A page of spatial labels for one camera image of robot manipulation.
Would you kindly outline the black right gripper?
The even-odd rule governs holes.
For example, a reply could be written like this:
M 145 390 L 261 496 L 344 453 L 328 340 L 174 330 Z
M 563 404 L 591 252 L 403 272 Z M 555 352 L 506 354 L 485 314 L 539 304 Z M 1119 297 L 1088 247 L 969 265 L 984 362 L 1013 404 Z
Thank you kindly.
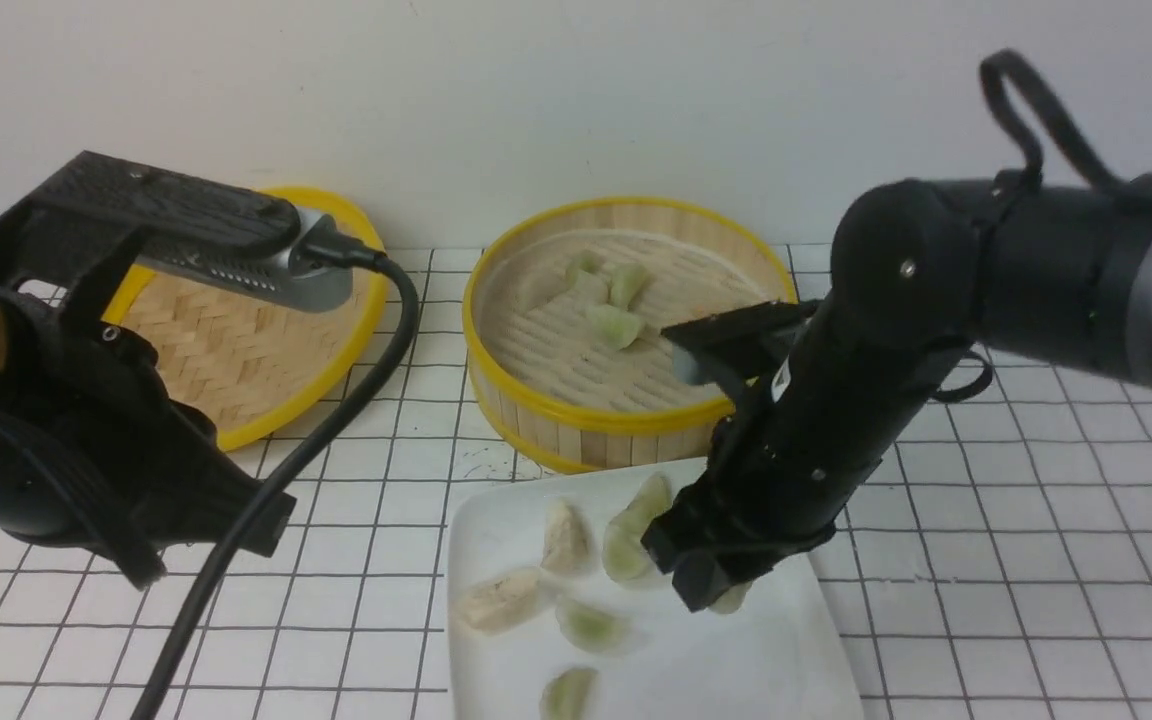
M 746 382 L 710 435 L 707 465 L 641 543 L 692 612 L 778 562 L 831 541 L 838 515 L 929 401 L 968 338 L 879 343 L 835 301 L 820 301 L 776 372 Z

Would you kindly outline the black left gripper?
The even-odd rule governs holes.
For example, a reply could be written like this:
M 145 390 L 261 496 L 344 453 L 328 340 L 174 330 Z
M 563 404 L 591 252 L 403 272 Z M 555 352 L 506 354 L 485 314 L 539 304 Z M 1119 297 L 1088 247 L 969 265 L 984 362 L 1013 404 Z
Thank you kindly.
M 91 552 L 145 589 L 164 550 L 220 541 L 262 483 L 170 397 L 145 338 L 104 310 L 69 325 L 73 309 L 0 286 L 0 530 Z

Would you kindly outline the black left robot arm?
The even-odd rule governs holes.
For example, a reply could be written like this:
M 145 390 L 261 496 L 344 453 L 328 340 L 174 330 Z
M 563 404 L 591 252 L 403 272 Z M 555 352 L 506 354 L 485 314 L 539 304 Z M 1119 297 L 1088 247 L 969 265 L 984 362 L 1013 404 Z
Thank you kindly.
M 3 533 L 91 552 L 143 589 L 164 574 L 164 550 L 229 532 L 260 483 L 156 364 L 131 331 L 73 329 L 55 306 L 0 288 Z

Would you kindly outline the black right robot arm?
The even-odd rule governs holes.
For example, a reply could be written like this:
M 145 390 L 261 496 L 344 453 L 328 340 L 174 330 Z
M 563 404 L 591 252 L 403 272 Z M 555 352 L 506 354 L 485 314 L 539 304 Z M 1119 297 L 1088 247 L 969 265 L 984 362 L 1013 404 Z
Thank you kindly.
M 1152 173 L 1102 164 L 1015 50 L 978 77 L 1024 162 L 992 179 L 902 179 L 838 223 L 824 300 L 768 301 L 668 325 L 689 381 L 733 414 L 707 465 L 650 521 L 643 547 L 687 609 L 836 533 L 838 515 L 977 344 L 1152 389 Z

